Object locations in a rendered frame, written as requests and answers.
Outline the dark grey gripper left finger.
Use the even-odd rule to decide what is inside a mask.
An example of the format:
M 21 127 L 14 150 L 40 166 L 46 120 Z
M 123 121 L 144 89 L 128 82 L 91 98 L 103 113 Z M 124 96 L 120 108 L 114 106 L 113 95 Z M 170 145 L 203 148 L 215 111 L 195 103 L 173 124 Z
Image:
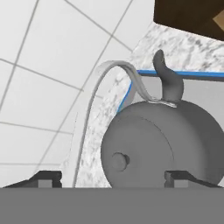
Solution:
M 6 188 L 61 188 L 61 171 L 38 171 L 31 178 L 7 185 Z

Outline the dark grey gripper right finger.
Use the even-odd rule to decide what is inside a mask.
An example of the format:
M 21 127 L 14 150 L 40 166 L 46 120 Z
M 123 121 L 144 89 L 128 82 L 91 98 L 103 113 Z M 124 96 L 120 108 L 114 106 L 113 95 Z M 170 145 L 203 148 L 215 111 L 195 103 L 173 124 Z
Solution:
M 188 171 L 165 171 L 164 179 L 166 188 L 220 188 L 219 185 L 195 178 Z

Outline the grey kettle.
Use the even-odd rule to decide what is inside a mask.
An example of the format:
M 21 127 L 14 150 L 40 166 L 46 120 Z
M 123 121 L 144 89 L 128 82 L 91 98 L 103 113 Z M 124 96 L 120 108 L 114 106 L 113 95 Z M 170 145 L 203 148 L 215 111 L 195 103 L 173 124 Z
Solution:
M 147 92 L 137 70 L 126 61 L 106 61 L 95 74 L 102 80 L 122 68 L 143 98 L 121 109 L 101 141 L 101 166 L 109 184 L 165 187 L 165 171 L 187 171 L 219 185 L 224 178 L 224 130 L 203 108 L 182 99 L 184 82 L 165 64 L 164 52 L 153 57 L 162 97 Z

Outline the grey tray with blue rim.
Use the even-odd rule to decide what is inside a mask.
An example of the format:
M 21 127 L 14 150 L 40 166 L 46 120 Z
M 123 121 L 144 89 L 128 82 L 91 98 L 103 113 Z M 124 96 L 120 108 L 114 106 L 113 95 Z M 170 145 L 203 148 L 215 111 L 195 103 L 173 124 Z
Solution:
M 155 70 L 138 70 L 149 94 L 160 99 L 162 84 Z M 224 114 L 224 73 L 177 71 L 185 88 L 182 99 L 199 105 L 212 116 Z

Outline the dark brown wooden cabinet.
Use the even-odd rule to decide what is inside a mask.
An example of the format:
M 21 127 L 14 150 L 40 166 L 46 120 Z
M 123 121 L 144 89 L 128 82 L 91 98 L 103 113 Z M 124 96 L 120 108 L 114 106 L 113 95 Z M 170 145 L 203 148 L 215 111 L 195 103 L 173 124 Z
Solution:
M 224 0 L 155 0 L 153 21 L 224 41 Z

